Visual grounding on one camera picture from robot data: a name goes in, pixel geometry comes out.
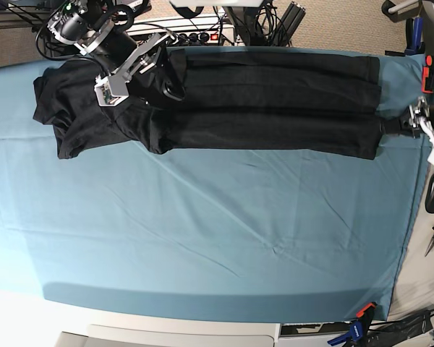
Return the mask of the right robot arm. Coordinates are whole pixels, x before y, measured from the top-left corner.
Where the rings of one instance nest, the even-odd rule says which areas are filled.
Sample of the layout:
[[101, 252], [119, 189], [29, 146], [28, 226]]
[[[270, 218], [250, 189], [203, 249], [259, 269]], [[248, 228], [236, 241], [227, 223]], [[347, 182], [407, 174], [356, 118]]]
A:
[[126, 100], [127, 85], [140, 77], [151, 78], [158, 91], [172, 100], [181, 101], [185, 96], [166, 52], [179, 36], [165, 29], [137, 43], [127, 34], [136, 16], [126, 4], [65, 1], [43, 24], [54, 39], [79, 51], [77, 59], [99, 66], [94, 91], [100, 106], [114, 107]]

